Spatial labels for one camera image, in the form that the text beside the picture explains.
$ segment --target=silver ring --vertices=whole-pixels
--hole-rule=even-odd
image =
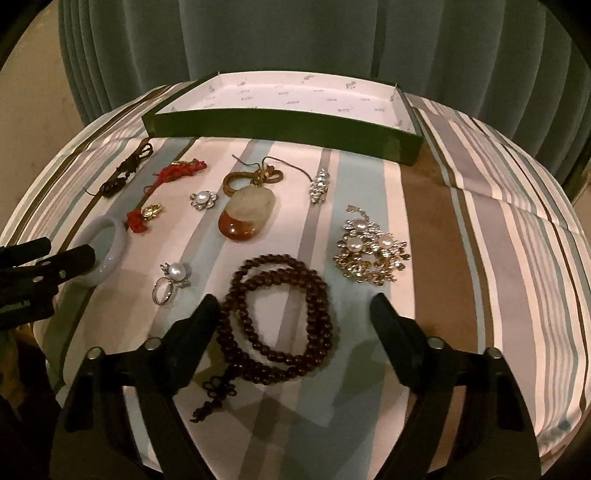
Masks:
[[[157,296],[157,291],[158,291],[158,286],[160,285],[160,282],[162,282],[162,280],[165,280],[168,283],[168,285],[166,285],[164,298],[162,300],[159,300],[158,296]],[[174,291],[174,281],[168,277],[160,277],[158,280],[156,280],[156,283],[154,284],[154,288],[152,289],[152,301],[156,305],[164,305],[166,302],[168,302],[170,300],[170,297],[173,296],[173,291]]]

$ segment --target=pearl ring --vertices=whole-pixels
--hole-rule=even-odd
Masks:
[[[185,288],[191,284],[186,278],[187,270],[183,264],[173,263],[169,265],[168,263],[165,263],[164,265],[160,265],[160,268],[164,272],[164,276],[156,280],[154,288],[152,289],[152,301],[156,305],[164,305],[166,302],[168,302],[170,297],[173,295],[175,287]],[[165,281],[167,285],[166,289],[164,290],[164,297],[159,300],[158,289],[163,281]]]

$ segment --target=gold charm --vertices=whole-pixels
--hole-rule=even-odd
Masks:
[[[160,213],[162,213],[164,207],[161,203],[157,203],[156,205],[148,205],[142,209],[142,219],[144,222],[148,220],[152,220],[156,218]]]

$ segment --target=curtain fold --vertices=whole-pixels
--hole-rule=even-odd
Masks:
[[[378,80],[481,119],[559,181],[591,132],[589,66],[538,0],[60,0],[59,11],[85,123],[216,71],[369,77],[373,63]]]

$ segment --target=agate pendant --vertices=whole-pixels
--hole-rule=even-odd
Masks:
[[[250,240],[264,228],[275,206],[275,195],[265,187],[247,185],[230,198],[217,222],[222,235],[236,242]]]

